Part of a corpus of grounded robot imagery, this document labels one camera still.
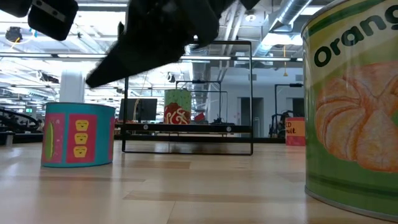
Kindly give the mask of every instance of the green can label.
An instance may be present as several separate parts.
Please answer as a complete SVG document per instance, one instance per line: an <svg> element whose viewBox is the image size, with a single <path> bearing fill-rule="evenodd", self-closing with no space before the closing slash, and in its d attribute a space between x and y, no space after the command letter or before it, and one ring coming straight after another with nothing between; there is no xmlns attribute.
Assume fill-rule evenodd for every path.
<svg viewBox="0 0 398 224"><path fill-rule="evenodd" d="M307 188L398 215L398 1L345 1L303 38Z"/></svg>

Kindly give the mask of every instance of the yellow icon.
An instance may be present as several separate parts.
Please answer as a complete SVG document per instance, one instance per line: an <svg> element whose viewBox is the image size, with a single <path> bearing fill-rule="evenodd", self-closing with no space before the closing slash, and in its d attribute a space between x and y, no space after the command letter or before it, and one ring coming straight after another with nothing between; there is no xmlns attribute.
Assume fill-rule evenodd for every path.
<svg viewBox="0 0 398 224"><path fill-rule="evenodd" d="M76 146L73 148L73 154L76 158L84 158L87 154L87 147L86 146Z"/></svg>
<svg viewBox="0 0 398 224"><path fill-rule="evenodd" d="M76 133L75 143L76 144L86 144L88 135L86 133Z"/></svg>
<svg viewBox="0 0 398 224"><path fill-rule="evenodd" d="M75 124L76 124L76 130L87 131L87 128L88 128L87 120L77 120Z"/></svg>

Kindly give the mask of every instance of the teal cylindrical container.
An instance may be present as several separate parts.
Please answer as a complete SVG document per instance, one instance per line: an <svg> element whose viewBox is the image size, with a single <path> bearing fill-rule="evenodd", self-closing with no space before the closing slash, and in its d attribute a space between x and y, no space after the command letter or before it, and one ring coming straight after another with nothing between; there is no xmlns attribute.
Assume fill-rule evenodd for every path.
<svg viewBox="0 0 398 224"><path fill-rule="evenodd" d="M42 148L45 167L88 167L113 160L115 108L47 103Z"/></svg>

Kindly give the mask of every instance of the monitor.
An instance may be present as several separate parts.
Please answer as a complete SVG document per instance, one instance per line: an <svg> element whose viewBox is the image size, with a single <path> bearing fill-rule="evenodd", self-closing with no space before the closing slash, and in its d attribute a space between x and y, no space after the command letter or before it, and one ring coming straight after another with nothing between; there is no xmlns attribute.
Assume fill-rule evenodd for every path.
<svg viewBox="0 0 398 224"><path fill-rule="evenodd" d="M134 105L138 99L127 99L127 120L132 121L134 116ZM124 99L121 100L119 120L124 116ZM154 121L156 120L157 99L139 99L136 108L136 121Z"/></svg>

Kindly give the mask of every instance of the wooden floor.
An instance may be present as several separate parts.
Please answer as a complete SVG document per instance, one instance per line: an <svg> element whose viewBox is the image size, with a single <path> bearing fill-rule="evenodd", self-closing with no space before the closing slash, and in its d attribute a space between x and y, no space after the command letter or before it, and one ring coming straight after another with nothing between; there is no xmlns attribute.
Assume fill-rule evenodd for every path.
<svg viewBox="0 0 398 224"><path fill-rule="evenodd" d="M40 148L0 147L0 223L387 223L306 196L303 147L256 144L251 157L115 150L113 164L74 169L40 167ZM116 142L115 149L120 148ZM129 142L128 148L169 147ZM220 151L228 148L240 150L240 145Z"/></svg>

